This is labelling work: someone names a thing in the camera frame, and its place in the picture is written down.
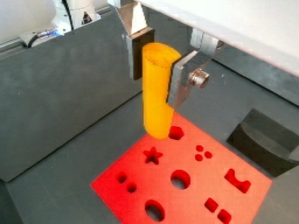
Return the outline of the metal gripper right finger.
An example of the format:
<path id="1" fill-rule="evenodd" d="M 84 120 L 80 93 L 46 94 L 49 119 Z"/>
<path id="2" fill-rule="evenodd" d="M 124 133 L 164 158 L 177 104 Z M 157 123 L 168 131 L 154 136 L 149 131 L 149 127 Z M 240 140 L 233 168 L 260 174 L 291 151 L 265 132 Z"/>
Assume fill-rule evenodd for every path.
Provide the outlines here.
<path id="1" fill-rule="evenodd" d="M 204 88 L 209 74 L 204 67 L 225 47 L 225 43 L 197 29 L 190 32 L 190 46 L 194 50 L 172 63 L 166 104 L 174 109 L 186 99 L 190 88 Z"/>

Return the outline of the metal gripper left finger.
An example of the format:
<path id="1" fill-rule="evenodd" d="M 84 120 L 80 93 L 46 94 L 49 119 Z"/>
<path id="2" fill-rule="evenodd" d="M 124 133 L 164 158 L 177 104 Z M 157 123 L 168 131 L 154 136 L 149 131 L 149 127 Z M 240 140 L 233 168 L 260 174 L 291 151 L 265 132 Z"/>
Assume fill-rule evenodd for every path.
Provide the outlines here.
<path id="1" fill-rule="evenodd" d="M 142 77 L 142 47 L 154 41 L 154 30 L 146 25 L 138 2 L 117 1 L 116 13 L 125 29 L 129 77 L 136 81 Z"/>

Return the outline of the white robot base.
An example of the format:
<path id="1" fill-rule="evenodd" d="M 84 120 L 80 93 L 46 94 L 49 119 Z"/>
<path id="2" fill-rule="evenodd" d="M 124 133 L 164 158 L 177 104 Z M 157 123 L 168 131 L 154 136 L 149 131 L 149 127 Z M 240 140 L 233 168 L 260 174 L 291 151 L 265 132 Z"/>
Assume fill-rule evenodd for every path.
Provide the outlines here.
<path id="1" fill-rule="evenodd" d="M 56 14 L 50 23 L 20 35 L 22 45 L 26 48 L 38 45 L 48 39 L 62 36 L 66 32 L 73 31 L 100 19 L 100 15 L 94 10 L 93 0 L 52 1 Z"/>

